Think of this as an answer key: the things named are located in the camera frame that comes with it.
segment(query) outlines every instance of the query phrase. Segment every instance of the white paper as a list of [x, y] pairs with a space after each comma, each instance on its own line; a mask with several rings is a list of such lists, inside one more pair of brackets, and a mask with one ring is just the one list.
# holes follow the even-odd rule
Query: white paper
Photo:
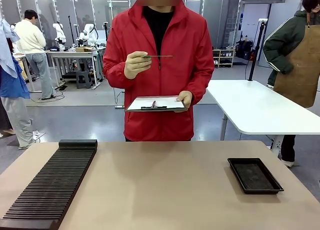
[[153, 102], [155, 101], [155, 105], [157, 107], [166, 106], [167, 109], [177, 109], [184, 108], [182, 102], [177, 102], [177, 97], [144, 97], [144, 98], [136, 98], [130, 107], [127, 109], [130, 110], [141, 110], [142, 107], [151, 107]]

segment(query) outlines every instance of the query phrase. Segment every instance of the brown apron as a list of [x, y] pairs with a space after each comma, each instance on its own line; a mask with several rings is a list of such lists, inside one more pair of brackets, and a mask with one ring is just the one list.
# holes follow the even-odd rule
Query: brown apron
[[287, 56], [294, 69], [289, 74], [277, 74], [274, 91], [309, 108], [315, 103], [320, 76], [320, 25], [307, 25], [304, 35]]

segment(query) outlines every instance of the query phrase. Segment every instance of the person in blue jacket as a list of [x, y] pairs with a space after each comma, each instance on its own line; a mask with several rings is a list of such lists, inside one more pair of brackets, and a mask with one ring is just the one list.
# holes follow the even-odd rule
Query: person in blue jacket
[[4, 19], [0, 19], [0, 97], [12, 128], [19, 141], [19, 149], [34, 143], [33, 128], [24, 99], [30, 98], [22, 69], [13, 57], [13, 42], [17, 34]]

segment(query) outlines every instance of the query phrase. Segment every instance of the green jacket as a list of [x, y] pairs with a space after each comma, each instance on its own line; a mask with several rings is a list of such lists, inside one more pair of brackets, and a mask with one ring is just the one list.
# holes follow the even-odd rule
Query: green jacket
[[[275, 85], [277, 72], [290, 73], [294, 66], [287, 59], [303, 40], [307, 25], [307, 12], [299, 10], [294, 17], [279, 26], [264, 42], [263, 52], [268, 64], [273, 71], [268, 79], [268, 84]], [[320, 15], [310, 14], [310, 25], [320, 24]]]

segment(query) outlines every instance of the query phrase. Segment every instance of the person in white sweater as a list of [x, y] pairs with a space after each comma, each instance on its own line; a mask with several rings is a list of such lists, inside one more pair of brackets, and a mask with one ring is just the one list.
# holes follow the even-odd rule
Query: person in white sweater
[[17, 47], [25, 54], [33, 71], [40, 76], [42, 100], [52, 99], [55, 90], [52, 87], [48, 60], [44, 51], [46, 39], [35, 25], [38, 14], [31, 9], [27, 9], [24, 13], [24, 19], [15, 26], [15, 31], [20, 37]]

